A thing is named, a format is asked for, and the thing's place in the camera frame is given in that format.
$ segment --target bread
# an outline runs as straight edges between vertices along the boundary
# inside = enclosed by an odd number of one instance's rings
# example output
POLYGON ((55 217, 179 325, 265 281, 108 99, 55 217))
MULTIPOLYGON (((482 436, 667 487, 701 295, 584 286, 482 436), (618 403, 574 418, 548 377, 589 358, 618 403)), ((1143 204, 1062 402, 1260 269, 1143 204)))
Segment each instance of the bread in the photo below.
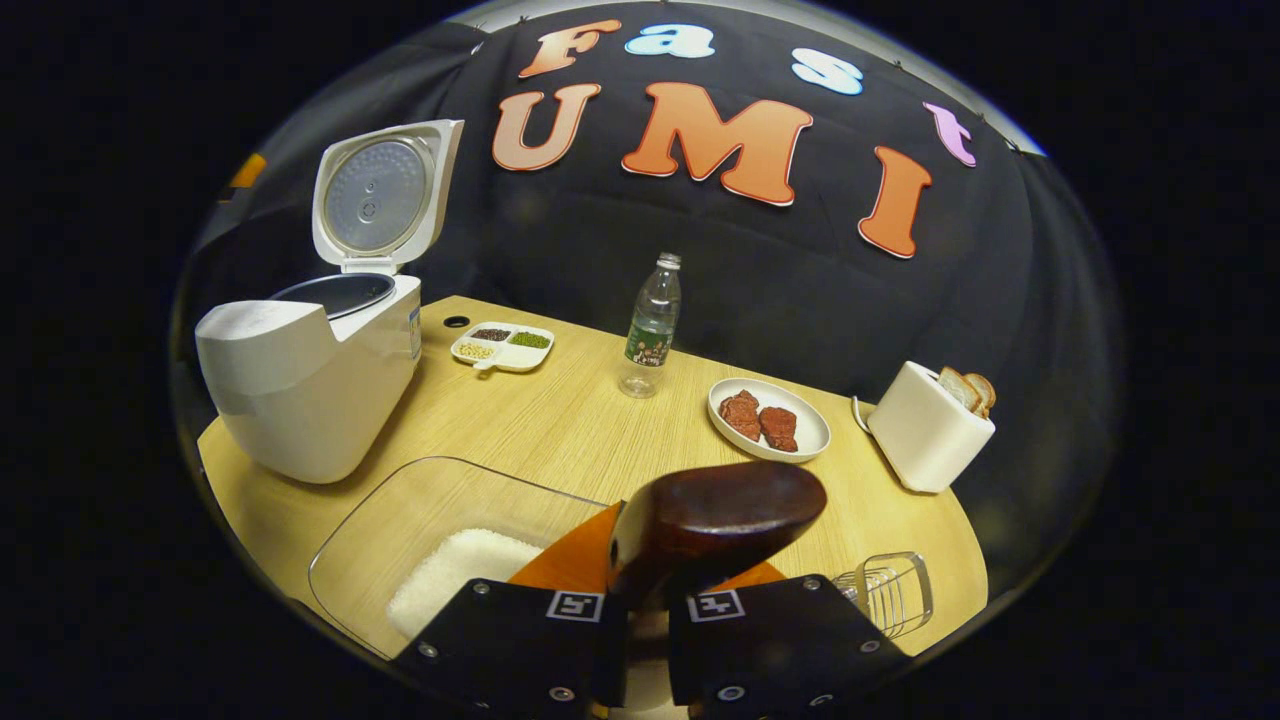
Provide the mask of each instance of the bread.
POLYGON ((942 368, 942 372, 938 373, 938 384, 950 392, 951 397, 955 397, 960 405, 964 405, 965 410, 978 414, 978 410, 982 407, 982 395, 955 368, 942 368))
POLYGON ((964 379, 969 380, 969 384, 982 396, 982 407, 978 409, 978 415, 989 416, 991 409, 996 405, 996 388, 991 380, 978 373, 965 373, 964 379))

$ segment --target beans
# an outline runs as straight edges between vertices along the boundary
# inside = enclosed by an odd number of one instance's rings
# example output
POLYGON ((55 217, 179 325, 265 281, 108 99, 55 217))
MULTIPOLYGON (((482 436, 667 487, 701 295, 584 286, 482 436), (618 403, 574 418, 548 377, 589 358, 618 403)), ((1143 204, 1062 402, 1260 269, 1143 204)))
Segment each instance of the beans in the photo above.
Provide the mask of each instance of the beans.
POLYGON ((534 333, 516 333, 516 337, 511 338, 507 342, 511 342, 512 345, 522 345, 525 347, 538 347, 538 348, 549 347, 552 343, 550 340, 534 333))
POLYGON ((507 340, 507 336, 509 336, 509 334, 511 334, 511 331, 500 331, 498 328, 484 328, 484 329, 479 329, 479 331, 471 333, 471 337, 474 337, 476 340, 493 340, 493 341, 502 342, 502 341, 507 340))
POLYGON ((463 357, 475 357, 476 360, 484 360, 493 355, 492 347, 483 347, 474 342, 463 342, 458 346, 458 355, 463 357))

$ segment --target brown handle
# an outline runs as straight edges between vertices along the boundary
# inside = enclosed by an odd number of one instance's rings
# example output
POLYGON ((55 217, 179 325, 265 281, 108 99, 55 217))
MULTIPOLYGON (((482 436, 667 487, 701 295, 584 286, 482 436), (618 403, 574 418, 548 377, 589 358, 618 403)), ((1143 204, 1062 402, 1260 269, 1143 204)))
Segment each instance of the brown handle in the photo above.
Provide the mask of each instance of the brown handle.
POLYGON ((609 542, 609 593, 630 610, 669 607, 759 565, 813 525, 827 492, 786 462, 663 475, 627 501, 609 542))

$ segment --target meat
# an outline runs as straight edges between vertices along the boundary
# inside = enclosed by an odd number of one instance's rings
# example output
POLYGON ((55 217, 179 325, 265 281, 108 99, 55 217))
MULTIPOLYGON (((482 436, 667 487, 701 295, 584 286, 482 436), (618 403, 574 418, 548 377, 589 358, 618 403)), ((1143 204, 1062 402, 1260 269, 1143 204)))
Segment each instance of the meat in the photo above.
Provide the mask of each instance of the meat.
POLYGON ((732 397, 726 397, 721 402, 719 414, 731 428, 751 438, 751 442, 759 442, 760 420, 755 416, 755 409, 759 406, 760 401, 744 389, 732 397))
POLYGON ((760 429, 769 447, 783 452, 795 452, 796 446, 796 414, 781 407, 765 407, 760 410, 760 429))

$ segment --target rice cooker lid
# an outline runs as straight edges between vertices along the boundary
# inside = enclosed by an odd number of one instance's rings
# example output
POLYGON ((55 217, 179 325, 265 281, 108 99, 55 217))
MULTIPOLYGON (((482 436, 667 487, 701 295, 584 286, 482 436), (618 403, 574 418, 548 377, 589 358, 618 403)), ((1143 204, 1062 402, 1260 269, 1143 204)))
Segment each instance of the rice cooker lid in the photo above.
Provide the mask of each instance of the rice cooker lid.
POLYGON ((330 145, 311 199, 316 252, 343 273, 394 275, 440 236, 462 120, 426 120, 330 145))
POLYGON ((390 256, 422 220, 435 160, 403 138, 375 140, 338 165, 321 222, 344 255, 390 256))

